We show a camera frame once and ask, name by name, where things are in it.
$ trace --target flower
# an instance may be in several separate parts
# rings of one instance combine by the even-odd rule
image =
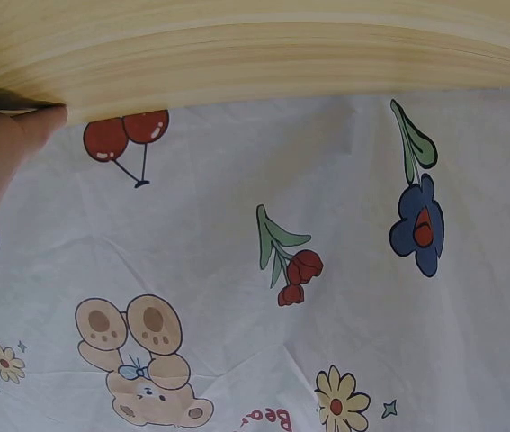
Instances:
[[[0,346],[0,374],[3,381],[11,380],[19,383],[19,377],[24,378],[24,361],[14,356],[13,349],[8,346],[3,350]]]
[[[433,197],[433,179],[423,174],[420,184],[410,185],[400,195],[400,221],[389,234],[392,250],[400,257],[415,252],[416,265],[427,277],[436,273],[444,243],[443,211]]]
[[[293,303],[303,303],[305,292],[300,285],[290,284],[279,292],[279,306],[290,306]]]
[[[317,252],[304,249],[296,253],[287,266],[291,284],[307,284],[312,276],[323,271],[323,262]]]
[[[351,373],[341,378],[336,366],[331,365],[327,373],[317,375],[318,415],[327,432],[363,432],[369,421],[362,414],[369,408],[368,394],[356,393],[356,380]]]

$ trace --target small yellow flower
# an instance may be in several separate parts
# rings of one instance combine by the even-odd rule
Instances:
[[[11,380],[19,383],[19,377],[24,378],[24,361],[14,356],[13,349],[8,346],[3,350],[0,346],[0,374],[3,381]]]
[[[318,415],[320,422],[326,425],[327,432],[363,432],[369,427],[369,421],[362,414],[371,404],[368,394],[355,393],[356,380],[351,373],[341,378],[338,369],[330,366],[327,373],[317,375]]]

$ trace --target cartoon bear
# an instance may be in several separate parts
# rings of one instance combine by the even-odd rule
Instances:
[[[195,428],[210,420],[212,402],[195,399],[191,369],[177,354],[181,321],[169,303],[146,294],[120,312],[105,299],[87,299],[76,307],[76,326],[83,340],[80,355],[107,372],[106,384],[115,412],[137,426],[146,424]],[[150,353],[148,365],[124,364],[120,348],[130,334]]]

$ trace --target light wooden surface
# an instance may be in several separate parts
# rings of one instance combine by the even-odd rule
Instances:
[[[71,123],[275,96],[500,86],[510,86],[507,1],[0,0],[1,107],[62,102]]]

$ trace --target red tulip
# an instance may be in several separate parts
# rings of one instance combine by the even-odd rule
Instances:
[[[307,284],[312,276],[319,276],[323,271],[323,262],[317,252],[301,250],[292,258],[287,275],[291,284]]]
[[[300,285],[287,285],[279,292],[279,306],[290,306],[293,303],[303,303],[305,292]]]

